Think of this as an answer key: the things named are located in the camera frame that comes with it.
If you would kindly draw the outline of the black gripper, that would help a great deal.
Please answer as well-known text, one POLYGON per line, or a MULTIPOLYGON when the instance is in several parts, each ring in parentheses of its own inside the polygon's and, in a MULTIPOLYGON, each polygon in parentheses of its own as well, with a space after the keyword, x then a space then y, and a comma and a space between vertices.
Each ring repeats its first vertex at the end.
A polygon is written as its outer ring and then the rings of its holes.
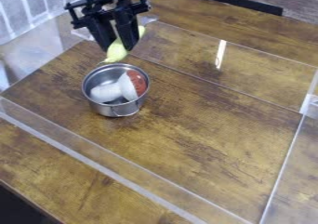
POLYGON ((114 19, 115 27, 124 48, 131 51, 139 41, 136 14, 150 10, 148 0, 79 0, 67 3, 64 9, 69 12, 73 28, 87 27, 103 51, 116 39, 115 30, 110 20, 114 19))

